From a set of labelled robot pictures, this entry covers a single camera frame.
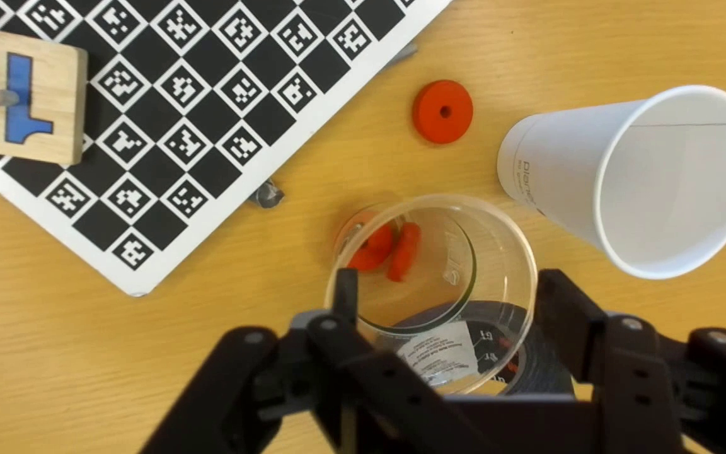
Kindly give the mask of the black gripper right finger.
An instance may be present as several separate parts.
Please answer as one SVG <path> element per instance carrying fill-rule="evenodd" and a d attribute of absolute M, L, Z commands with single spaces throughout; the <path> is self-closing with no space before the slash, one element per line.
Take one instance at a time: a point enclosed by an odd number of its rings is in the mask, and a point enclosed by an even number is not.
<path fill-rule="evenodd" d="M 578 383 L 601 386 L 608 381 L 617 321 L 562 269 L 540 273 L 533 323 Z"/>

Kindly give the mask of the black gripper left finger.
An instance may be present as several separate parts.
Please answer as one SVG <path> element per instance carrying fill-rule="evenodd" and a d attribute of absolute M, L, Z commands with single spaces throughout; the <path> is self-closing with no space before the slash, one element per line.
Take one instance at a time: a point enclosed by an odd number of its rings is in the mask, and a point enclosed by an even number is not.
<path fill-rule="evenodd" d="M 354 321 L 358 321 L 358 273 L 349 267 L 343 267 L 334 273 L 332 314 L 334 314 L 334 333 L 337 335 L 344 335 L 354 327 Z"/>

